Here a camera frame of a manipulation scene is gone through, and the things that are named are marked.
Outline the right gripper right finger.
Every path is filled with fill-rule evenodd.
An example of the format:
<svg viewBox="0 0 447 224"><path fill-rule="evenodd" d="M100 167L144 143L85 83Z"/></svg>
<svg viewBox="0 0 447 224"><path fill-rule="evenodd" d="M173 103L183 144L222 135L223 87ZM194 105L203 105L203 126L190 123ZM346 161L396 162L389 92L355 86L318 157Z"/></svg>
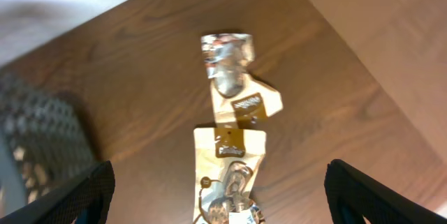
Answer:
<svg viewBox="0 0 447 224"><path fill-rule="evenodd" d="M443 216L340 159L328 164L324 187L334 224L446 224Z"/></svg>

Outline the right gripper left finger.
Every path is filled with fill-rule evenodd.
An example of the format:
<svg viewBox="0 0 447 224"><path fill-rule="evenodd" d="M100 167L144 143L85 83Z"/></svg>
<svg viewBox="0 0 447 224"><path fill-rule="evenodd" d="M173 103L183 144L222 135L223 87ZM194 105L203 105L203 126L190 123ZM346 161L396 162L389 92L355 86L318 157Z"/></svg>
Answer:
<svg viewBox="0 0 447 224"><path fill-rule="evenodd" d="M114 191L111 162L99 163L3 217L1 224L105 224Z"/></svg>

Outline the beige snack pouch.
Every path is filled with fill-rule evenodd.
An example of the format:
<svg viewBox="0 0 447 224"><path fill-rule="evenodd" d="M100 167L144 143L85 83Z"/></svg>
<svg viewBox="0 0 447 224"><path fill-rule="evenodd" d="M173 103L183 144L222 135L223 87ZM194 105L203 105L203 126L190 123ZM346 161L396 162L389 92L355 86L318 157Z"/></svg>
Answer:
<svg viewBox="0 0 447 224"><path fill-rule="evenodd" d="M281 94L247 70L255 59L252 35L215 33L200 41L218 127L251 128L283 110Z"/></svg>
<svg viewBox="0 0 447 224"><path fill-rule="evenodd" d="M266 133L237 128L196 128L194 224L260 224L250 198L265 157Z"/></svg>

